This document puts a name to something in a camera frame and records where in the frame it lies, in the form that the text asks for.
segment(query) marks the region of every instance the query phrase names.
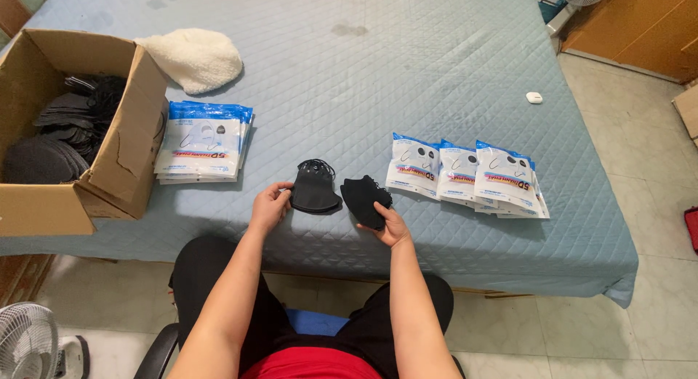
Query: person's left hand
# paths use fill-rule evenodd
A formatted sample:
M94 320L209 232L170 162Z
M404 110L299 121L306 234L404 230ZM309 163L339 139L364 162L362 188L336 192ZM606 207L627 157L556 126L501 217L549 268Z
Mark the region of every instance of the person's left hand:
M291 202L288 201L291 197L291 187L293 183L290 181L279 181L257 194L252 204L249 230L258 230L266 236L283 221L286 211L291 209Z

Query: blue cushion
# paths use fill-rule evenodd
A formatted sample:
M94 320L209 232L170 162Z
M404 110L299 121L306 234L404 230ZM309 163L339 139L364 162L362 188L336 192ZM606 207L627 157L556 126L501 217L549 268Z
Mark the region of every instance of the blue cushion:
M325 313L286 309L291 326L298 334L334 336L349 320Z

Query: bed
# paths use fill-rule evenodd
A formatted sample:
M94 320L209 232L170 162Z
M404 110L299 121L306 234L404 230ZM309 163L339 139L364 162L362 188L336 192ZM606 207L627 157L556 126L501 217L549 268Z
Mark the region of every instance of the bed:
M170 100L253 107L239 182L153 188L139 221L95 220L91 236L0 238L0 253L172 262L201 234L239 239L254 195L321 158L344 178L385 181L392 133L476 139L532 156L551 219L506 220L395 191L424 271L455 287L630 304L638 258L535 0L48 0L27 27L134 38L177 28L228 35L238 80ZM544 101L531 105L526 93ZM346 209L292 211L264 268L386 278L389 251Z

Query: black face mask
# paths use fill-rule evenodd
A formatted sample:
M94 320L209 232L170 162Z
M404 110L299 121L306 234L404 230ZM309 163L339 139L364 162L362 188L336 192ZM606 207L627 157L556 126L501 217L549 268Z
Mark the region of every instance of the black face mask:
M361 180L345 178L344 185L339 189L344 203L361 225L383 230L385 218L376 211L373 203L378 202L386 209L390 208L392 197L385 188L379 187L369 175L365 175Z
M332 189L334 169L327 162L305 160L298 165L291 206L304 213L332 214L342 208L342 198Z

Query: light blue quilted bedspread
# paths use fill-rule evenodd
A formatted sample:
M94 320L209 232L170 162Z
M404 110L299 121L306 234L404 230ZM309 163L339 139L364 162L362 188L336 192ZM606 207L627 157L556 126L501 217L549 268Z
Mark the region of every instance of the light blue quilted bedspread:
M391 133L531 155L550 221L393 194L424 271L455 286L588 297L623 307L637 254L535 0L48 0L27 27L133 38L177 28L228 35L244 61L203 98L253 107L240 182L156 186L140 221L97 221L86 237L0 239L0 253L174 261L191 238L239 238L254 195L321 158L344 178L384 181ZM526 93L544 101L531 105ZM171 100L192 99L176 85ZM389 251L344 209L292 211L267 241L266 269L384 278Z

